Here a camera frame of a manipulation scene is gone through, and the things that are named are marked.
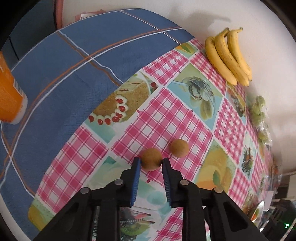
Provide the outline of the steel bowl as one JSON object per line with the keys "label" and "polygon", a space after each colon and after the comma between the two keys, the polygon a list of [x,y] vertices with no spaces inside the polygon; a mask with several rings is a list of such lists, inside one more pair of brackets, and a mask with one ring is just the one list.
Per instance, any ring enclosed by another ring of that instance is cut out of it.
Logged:
{"label": "steel bowl", "polygon": [[263,212],[264,212],[265,202],[261,201],[251,213],[250,220],[254,223],[255,226],[259,227]]}

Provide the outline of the blue plaid cloth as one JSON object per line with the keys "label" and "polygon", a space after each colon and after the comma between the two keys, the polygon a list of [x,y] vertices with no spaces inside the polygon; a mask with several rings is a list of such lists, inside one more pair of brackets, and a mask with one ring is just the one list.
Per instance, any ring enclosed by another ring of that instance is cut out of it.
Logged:
{"label": "blue plaid cloth", "polygon": [[107,151],[81,128],[93,109],[145,65],[192,39],[145,9],[109,11],[62,28],[12,69],[28,97],[17,125],[1,123],[1,215],[17,240],[38,229],[29,207],[40,184],[63,206]]}

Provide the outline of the pink checkered fruit tablecloth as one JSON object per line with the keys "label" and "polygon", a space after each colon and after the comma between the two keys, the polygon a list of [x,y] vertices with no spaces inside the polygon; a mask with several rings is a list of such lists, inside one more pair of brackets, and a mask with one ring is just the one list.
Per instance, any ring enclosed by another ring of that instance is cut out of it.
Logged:
{"label": "pink checkered fruit tablecloth", "polygon": [[[271,156],[257,139],[244,90],[216,72],[195,39],[136,72],[81,128],[107,147],[81,187],[104,187],[134,157],[156,148],[186,179],[208,190],[222,188],[244,213],[266,197]],[[189,144],[187,156],[171,153],[175,139]],[[40,184],[29,220],[41,230],[63,206],[49,204]]]}

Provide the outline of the brown longan fruit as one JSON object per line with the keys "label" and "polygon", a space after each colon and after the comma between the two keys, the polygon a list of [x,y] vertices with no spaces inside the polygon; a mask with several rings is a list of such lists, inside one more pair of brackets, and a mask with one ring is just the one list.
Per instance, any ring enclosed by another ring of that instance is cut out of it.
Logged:
{"label": "brown longan fruit", "polygon": [[163,156],[156,148],[149,148],[140,153],[141,165],[145,171],[155,171],[162,165]]}
{"label": "brown longan fruit", "polygon": [[189,150],[189,144],[182,139],[175,139],[170,144],[171,153],[178,158],[187,156]]}

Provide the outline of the clear tray of green fruits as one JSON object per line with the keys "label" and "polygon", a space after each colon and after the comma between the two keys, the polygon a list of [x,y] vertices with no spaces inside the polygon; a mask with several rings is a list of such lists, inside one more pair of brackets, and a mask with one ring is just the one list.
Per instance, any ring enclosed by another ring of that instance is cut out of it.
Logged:
{"label": "clear tray of green fruits", "polygon": [[250,121],[256,132],[258,141],[264,146],[271,147],[273,141],[267,123],[268,114],[264,97],[257,95],[256,97],[249,99],[248,110],[250,113]]}

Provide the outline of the banana bunch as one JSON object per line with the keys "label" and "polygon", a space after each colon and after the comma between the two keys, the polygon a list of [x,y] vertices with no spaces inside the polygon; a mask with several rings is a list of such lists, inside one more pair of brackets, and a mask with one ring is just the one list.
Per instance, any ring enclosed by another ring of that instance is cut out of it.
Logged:
{"label": "banana bunch", "polygon": [[238,33],[241,31],[242,27],[234,30],[225,28],[215,37],[208,37],[205,51],[210,63],[229,84],[248,87],[252,81],[252,70],[239,47]]}

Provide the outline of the orange carton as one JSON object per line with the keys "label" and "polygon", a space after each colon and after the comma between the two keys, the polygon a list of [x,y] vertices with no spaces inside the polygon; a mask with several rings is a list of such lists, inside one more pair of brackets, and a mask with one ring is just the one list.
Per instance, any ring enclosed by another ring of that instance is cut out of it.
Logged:
{"label": "orange carton", "polygon": [[4,56],[0,56],[1,121],[16,125],[23,118],[28,98],[11,73]]}

